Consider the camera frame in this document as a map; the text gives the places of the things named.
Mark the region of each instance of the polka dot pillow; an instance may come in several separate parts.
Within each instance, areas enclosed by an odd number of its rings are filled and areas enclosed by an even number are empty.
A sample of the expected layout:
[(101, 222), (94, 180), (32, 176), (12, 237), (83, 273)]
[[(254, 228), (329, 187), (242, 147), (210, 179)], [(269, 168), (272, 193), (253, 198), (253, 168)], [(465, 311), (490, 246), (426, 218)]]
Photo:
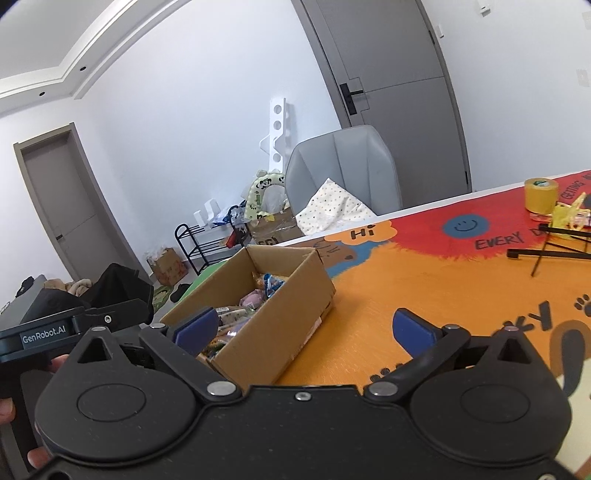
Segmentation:
[(375, 216), (360, 200), (331, 179), (326, 179), (295, 219), (305, 235), (312, 235)]

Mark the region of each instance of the white coat rack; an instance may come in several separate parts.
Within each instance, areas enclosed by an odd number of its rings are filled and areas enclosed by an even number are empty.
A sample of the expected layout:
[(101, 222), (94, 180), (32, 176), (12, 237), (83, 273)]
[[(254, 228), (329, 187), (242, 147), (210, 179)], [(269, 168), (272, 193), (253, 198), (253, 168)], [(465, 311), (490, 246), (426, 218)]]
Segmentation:
[(269, 115), (269, 135), (261, 140), (261, 150), (269, 155), (269, 170), (283, 172), (286, 155), (285, 144), (285, 99), (274, 98), (271, 100)]

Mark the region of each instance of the plush toy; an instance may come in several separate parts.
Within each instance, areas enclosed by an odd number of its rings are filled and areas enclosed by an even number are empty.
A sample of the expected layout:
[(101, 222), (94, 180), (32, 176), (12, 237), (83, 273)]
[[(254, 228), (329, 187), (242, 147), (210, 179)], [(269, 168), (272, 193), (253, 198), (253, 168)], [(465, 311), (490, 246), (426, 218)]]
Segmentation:
[(282, 187), (285, 187), (285, 175), (279, 172), (267, 173), (265, 170), (259, 170), (256, 173), (256, 180), (252, 182), (251, 189), (246, 198), (245, 218), (248, 220), (254, 220), (267, 215), (266, 212), (261, 211), (262, 196), (265, 193), (265, 189), (271, 185), (281, 185)]

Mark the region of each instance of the chair backrest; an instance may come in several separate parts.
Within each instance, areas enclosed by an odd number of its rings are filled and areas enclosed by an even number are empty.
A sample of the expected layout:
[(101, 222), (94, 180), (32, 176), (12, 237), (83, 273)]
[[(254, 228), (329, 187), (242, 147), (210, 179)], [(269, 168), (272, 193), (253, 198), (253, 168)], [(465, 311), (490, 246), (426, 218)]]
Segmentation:
[(298, 144), (285, 171), (285, 192), (300, 213), (330, 178), (376, 215), (402, 208), (396, 166), (374, 127), (337, 130)]

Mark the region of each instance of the ceiling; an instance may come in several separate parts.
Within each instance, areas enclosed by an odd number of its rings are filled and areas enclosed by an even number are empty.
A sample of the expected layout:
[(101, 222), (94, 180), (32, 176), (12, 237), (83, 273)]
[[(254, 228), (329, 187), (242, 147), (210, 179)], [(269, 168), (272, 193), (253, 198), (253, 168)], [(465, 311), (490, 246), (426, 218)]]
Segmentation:
[(112, 1), (18, 1), (0, 20), (0, 79), (58, 66)]
[(0, 116), (81, 98), (133, 43), (190, 0), (19, 0), (0, 18)]

